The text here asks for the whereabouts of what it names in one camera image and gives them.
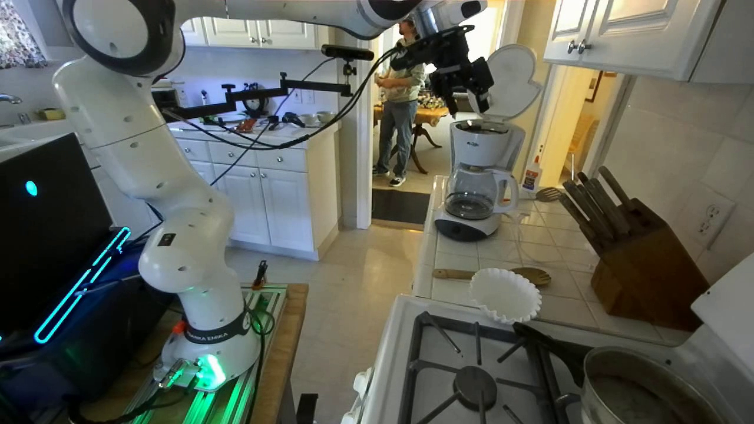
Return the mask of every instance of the white oven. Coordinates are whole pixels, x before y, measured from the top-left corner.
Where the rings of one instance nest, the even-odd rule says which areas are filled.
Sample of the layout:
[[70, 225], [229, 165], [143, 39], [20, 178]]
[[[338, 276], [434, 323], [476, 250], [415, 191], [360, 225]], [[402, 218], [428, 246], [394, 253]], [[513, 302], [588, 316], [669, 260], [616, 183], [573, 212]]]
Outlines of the white oven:
[[470, 305], [400, 297], [342, 424], [582, 421], [579, 365], [592, 345], [641, 350], [689, 380], [727, 421], [748, 421], [751, 302], [754, 253], [693, 304], [704, 325], [669, 349], [540, 320], [501, 325]]

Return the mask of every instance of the window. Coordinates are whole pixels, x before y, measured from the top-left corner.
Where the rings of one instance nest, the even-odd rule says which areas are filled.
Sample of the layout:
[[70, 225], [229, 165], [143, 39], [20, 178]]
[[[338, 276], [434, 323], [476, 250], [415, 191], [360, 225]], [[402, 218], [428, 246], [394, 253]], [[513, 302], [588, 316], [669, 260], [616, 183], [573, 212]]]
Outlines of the window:
[[12, 0], [0, 0], [0, 68], [37, 68], [44, 64], [40, 44], [29, 33]]

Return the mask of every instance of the stove burner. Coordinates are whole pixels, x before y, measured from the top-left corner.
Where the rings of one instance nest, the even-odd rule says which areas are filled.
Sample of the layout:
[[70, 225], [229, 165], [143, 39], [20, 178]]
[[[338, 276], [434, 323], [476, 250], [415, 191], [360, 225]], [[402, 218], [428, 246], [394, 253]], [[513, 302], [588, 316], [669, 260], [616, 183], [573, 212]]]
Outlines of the stove burner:
[[490, 409], [497, 401], [494, 379], [481, 366], [462, 366], [451, 379], [454, 398], [469, 409]]

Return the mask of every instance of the person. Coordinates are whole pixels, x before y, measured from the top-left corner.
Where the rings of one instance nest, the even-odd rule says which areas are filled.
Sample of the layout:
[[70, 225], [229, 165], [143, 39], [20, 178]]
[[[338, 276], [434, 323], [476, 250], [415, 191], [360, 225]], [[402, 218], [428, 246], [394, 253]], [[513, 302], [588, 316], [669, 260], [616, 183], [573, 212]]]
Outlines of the person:
[[[416, 39], [416, 30], [409, 19], [397, 24], [400, 44], [407, 47]], [[424, 79], [424, 66], [388, 68], [383, 75], [375, 75], [381, 87], [381, 123], [380, 123], [380, 156], [375, 173], [386, 173], [391, 185], [397, 187], [406, 180], [406, 165], [409, 152], [413, 123], [420, 103], [420, 87]], [[388, 168], [395, 136], [395, 165]]]

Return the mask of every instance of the coffee maker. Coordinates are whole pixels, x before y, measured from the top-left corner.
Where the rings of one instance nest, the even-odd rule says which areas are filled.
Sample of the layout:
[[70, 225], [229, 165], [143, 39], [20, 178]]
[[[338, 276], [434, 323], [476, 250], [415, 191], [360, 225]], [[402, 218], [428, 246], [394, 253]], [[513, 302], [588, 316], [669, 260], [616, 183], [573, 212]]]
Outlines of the coffee maker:
[[449, 126], [451, 173], [444, 183], [444, 203], [434, 218], [437, 232], [467, 242], [490, 238], [499, 216], [517, 206], [517, 183], [512, 168], [526, 132], [509, 120], [520, 115], [542, 88], [533, 83], [529, 48], [506, 44], [494, 48], [488, 64], [494, 79], [488, 92], [490, 108], [476, 120], [459, 120]]

